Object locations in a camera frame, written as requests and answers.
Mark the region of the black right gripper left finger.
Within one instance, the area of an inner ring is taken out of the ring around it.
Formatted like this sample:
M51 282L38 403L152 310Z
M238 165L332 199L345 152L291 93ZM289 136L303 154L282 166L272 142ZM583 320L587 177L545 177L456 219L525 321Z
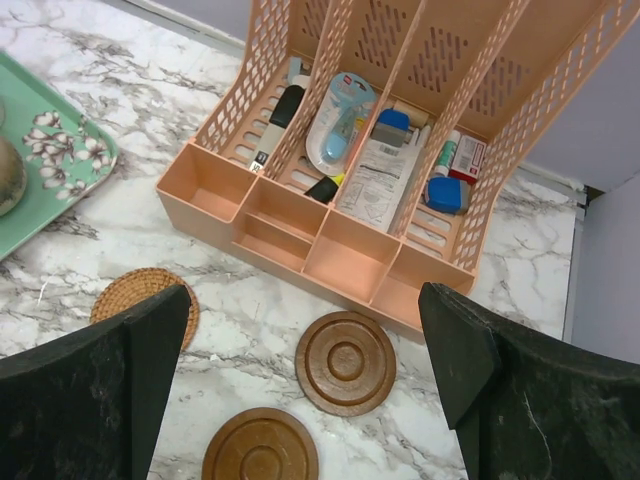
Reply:
M2 359L2 478L146 478L190 306L174 285Z

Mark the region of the woven rattan coaster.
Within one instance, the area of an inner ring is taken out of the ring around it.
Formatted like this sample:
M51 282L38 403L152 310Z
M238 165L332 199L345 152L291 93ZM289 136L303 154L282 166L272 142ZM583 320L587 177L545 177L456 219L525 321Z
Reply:
M108 319L173 285L184 286L191 300L181 346L181 351L184 352L191 344L199 324L199 302L192 288L167 269L140 268L116 278L98 296L91 310L90 323Z

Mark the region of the grooved brown wooden coaster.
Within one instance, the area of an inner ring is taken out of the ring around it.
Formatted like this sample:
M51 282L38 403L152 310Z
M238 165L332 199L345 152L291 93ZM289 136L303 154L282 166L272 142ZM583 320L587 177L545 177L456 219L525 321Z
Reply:
M338 311L320 317L303 333L295 370L302 391L317 408L355 417L388 397L396 379L396 355L375 321Z

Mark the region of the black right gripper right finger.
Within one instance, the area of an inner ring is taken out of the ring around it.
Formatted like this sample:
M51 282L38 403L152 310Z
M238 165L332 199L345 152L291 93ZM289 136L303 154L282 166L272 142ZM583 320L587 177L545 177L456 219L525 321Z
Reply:
M638 478L638 365L518 324L443 284L424 284L418 306L468 478Z

